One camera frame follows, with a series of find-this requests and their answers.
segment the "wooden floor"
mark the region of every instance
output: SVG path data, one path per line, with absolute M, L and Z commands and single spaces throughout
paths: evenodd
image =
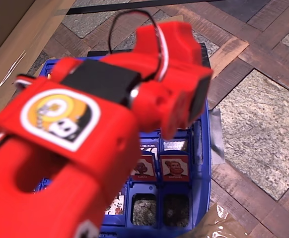
M 289 0 L 191 3 L 150 7 L 169 16 L 183 15 L 193 29 L 220 46 L 211 56 L 215 71 L 208 96 L 214 108 L 253 69 L 289 89 L 289 47 L 281 40 L 289 33 Z M 105 50 L 113 16 L 83 39 L 60 25 L 44 48 L 49 57 L 86 56 Z M 147 18 L 131 15 L 115 28 L 112 46 L 119 45 Z M 289 238 L 289 190 L 275 201 L 229 163 L 213 166 L 212 202 L 224 205 L 254 238 Z

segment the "cartoon portrait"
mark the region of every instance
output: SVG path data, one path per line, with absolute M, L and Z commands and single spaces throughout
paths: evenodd
M 164 180 L 189 180 L 187 155 L 161 156 L 161 165 Z
M 96 126 L 99 116 L 99 107 L 91 98 L 55 89 L 29 100 L 22 110 L 21 122 L 33 134 L 74 150 Z
M 153 156 L 142 155 L 138 160 L 137 165 L 131 172 L 133 180 L 151 181 L 155 180 Z
M 124 191 L 120 191 L 114 201 L 107 207 L 105 215 L 123 215 L 124 214 Z

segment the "brown cardboard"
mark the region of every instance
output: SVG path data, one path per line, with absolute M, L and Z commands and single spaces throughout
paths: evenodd
M 245 229 L 220 205 L 214 204 L 200 223 L 178 238 L 251 238 Z
M 0 0 L 0 46 L 33 2 L 34 0 Z
M 15 92 L 12 85 L 15 77 L 30 69 L 73 2 L 74 0 L 36 0 L 2 44 L 0 83 L 3 79 L 6 81 L 0 87 L 0 111 Z

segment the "yellow sticker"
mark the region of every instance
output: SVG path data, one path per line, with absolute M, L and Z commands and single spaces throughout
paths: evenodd
M 76 151 L 100 117 L 90 97 L 67 89 L 52 89 L 31 98 L 21 112 L 24 128 L 36 136 Z

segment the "red robotic arm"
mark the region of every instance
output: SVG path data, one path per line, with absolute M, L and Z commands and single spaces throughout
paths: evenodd
M 0 238 L 97 237 L 140 157 L 139 132 L 161 128 L 170 139 L 202 113 L 212 71 L 191 26 L 159 30 L 168 51 L 151 80 L 159 57 L 153 26 L 137 30 L 132 52 L 64 58 L 49 80 L 17 78 L 24 90 L 0 113 Z M 33 194 L 43 177 L 53 183 Z

